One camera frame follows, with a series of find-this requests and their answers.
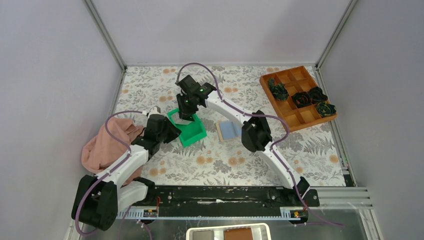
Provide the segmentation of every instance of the wooden organizer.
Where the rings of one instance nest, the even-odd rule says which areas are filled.
[[[269,79],[274,79],[275,84],[284,84],[289,95],[287,100],[280,101],[274,98],[268,87]],[[277,115],[288,124],[290,132],[322,124],[334,120],[337,117],[337,113],[331,116],[321,117],[315,109],[317,103],[301,108],[296,107],[292,100],[294,94],[308,92],[311,88],[318,86],[304,66],[263,75],[260,77],[259,82]]]

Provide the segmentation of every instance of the blue notebook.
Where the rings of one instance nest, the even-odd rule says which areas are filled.
[[[221,141],[242,136],[242,128],[231,121],[223,121],[217,125],[219,138]]]

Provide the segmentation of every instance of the green tray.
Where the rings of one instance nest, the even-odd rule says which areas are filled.
[[[168,118],[171,121],[171,123],[179,130],[181,130],[181,134],[179,135],[179,140],[181,140],[181,143],[184,147],[188,147],[195,142],[199,141],[200,139],[206,137],[206,130],[203,126],[202,121],[200,121],[199,117],[196,114],[193,114],[194,122],[188,124],[188,125],[182,125],[182,124],[175,124],[174,120],[172,119],[172,115],[178,113],[179,109],[174,109],[170,112],[168,112]]]

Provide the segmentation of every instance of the green plastic container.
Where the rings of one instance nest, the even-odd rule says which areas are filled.
[[[203,126],[202,121],[200,121],[199,117],[196,114],[193,114],[194,122],[188,125],[175,124],[172,119],[172,115],[177,114],[179,109],[174,109],[168,112],[168,118],[171,123],[179,130],[181,130],[181,134],[179,135],[179,140],[181,140],[182,145],[186,148],[200,139],[206,137],[206,130]]]

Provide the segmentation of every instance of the pink towel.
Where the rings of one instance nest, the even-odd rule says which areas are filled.
[[[135,126],[131,119],[112,117],[107,123],[109,131],[118,139],[130,145],[131,142],[142,132],[143,126]],[[81,162],[88,171],[98,174],[112,165],[127,148],[113,139],[103,124],[98,135],[91,139],[83,148]],[[125,184],[129,184],[134,178],[140,177],[142,167],[139,167],[128,178]]]

